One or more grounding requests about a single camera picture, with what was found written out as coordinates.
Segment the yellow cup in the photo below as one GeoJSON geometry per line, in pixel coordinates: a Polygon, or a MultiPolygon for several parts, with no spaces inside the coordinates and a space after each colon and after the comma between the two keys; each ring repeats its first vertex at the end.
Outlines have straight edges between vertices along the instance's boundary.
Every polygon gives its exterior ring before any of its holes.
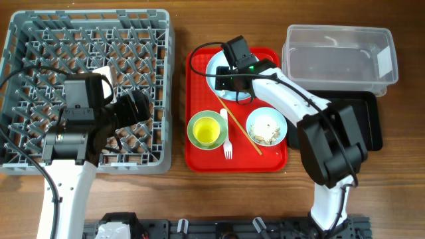
{"type": "Polygon", "coordinates": [[[201,117],[194,123],[193,135],[201,145],[210,146],[220,135],[220,125],[214,118],[201,117]]]}

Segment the rice and food scraps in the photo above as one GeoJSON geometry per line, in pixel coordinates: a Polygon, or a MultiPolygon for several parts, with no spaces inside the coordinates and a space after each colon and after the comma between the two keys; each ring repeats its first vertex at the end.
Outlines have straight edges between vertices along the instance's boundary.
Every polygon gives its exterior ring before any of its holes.
{"type": "Polygon", "coordinates": [[[248,128],[254,142],[271,146],[280,136],[280,127],[270,116],[258,116],[248,128]]]}

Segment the green bowl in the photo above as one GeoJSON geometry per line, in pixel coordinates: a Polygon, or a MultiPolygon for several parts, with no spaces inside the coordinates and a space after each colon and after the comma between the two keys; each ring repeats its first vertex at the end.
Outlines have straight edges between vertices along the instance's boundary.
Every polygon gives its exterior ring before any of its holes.
{"type": "Polygon", "coordinates": [[[202,150],[220,147],[228,136],[226,120],[218,113],[205,110],[196,113],[187,124],[187,136],[192,145],[202,150]]]}

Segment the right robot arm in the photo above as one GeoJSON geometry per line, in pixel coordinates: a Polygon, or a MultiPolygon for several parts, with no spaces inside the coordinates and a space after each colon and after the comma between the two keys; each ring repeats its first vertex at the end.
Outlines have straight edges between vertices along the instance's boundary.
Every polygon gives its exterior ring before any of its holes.
{"type": "Polygon", "coordinates": [[[368,153],[350,105],[315,96],[287,78],[270,60],[215,70],[216,89],[249,93],[273,106],[297,128],[301,162],[315,183],[309,216],[322,235],[346,221],[349,189],[368,153]]]}

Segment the light blue bowl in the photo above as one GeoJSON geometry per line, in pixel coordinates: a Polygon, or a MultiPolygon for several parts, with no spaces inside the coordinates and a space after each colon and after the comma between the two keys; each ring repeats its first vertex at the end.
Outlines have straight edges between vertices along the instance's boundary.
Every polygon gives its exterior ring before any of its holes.
{"type": "Polygon", "coordinates": [[[288,125],[285,117],[278,110],[261,107],[248,116],[246,131],[255,144],[272,147],[285,139],[288,125]]]}

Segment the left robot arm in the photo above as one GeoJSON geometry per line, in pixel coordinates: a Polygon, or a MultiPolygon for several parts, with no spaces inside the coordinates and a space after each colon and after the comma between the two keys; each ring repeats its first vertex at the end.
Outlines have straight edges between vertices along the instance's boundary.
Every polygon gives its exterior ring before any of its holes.
{"type": "Polygon", "coordinates": [[[38,238],[81,238],[90,188],[107,140],[120,128],[151,117],[139,90],[104,95],[106,76],[71,74],[64,82],[66,105],[44,137],[42,160],[48,177],[38,238]]]}

